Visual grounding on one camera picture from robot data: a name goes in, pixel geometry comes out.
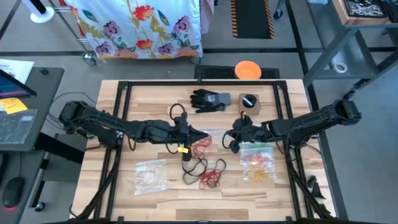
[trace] gray floor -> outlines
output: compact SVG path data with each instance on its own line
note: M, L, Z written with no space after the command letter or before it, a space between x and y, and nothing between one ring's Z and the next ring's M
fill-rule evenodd
M0 3L0 25L16 0ZM311 16L305 0L291 1L304 47L320 48ZM276 0L271 0L272 8ZM75 24L67 15L70 24ZM250 47L295 47L293 33L287 14L274 21L274 40L234 39L231 35L229 0L219 0L215 21L209 34L203 36L205 48L250 48ZM370 47L391 47L388 36L380 29L362 30ZM19 6L6 33L0 40L0 52L56 52L81 50L73 36L59 18L46 24L33 24L25 6ZM311 65L318 53L305 54ZM374 53L377 62L388 53ZM32 60L35 66L62 67L65 74L58 95L69 91L84 91L96 99L101 81L104 79L141 78L192 78L194 65L188 59L164 61L108 60L99 61L97 66L87 66L79 56L58 57L3 57L15 60ZM289 54L206 54L202 64L235 65L241 60L252 60L262 67L279 68L281 78L302 78L300 60L296 53ZM391 70L382 78L361 90L353 97L363 119L356 126L337 126L328 130L327 136L332 150L336 171L349 218L358 221L398 223L398 159L395 110L398 90L395 75ZM355 80L316 81L315 89L321 106L342 97ZM58 115L68 100L84 100L84 96L69 95L54 103L51 113ZM45 133L60 132L46 123ZM62 221L68 218L68 208L73 200L76 184L49 183L40 200L48 203L41 213L26 209L21 224Z

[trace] monitor screen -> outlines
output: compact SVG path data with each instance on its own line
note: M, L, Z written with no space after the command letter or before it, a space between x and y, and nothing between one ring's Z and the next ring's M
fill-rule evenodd
M35 95L36 93L33 90L16 80L8 73L0 70L0 99Z

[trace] black glove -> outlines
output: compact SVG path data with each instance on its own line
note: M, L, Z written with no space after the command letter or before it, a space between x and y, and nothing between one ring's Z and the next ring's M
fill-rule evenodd
M191 95L191 104L193 108L198 108L196 113L206 113L215 111L224 111L226 105L231 104L231 95L229 93L215 93L208 90L194 90Z

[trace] sticky note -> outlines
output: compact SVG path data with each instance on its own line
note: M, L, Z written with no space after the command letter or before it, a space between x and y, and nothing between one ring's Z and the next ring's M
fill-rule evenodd
M177 151L178 151L178 152L182 152L182 153L188 153L188 149L187 149L187 148L184 148L184 147L178 147L178 148L177 148Z
M0 105L4 108L7 114L13 114L27 110L25 104L18 98L1 99Z

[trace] yellow sticky note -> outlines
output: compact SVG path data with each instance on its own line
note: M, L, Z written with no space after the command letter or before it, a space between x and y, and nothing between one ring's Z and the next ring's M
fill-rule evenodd
M188 149L187 149L187 148L184 148L184 147L178 147L178 148L177 148L177 151L178 151L178 152L182 152L182 153L188 153Z
M7 114L13 114L27 110L25 104L18 98L1 99L0 105L4 108Z

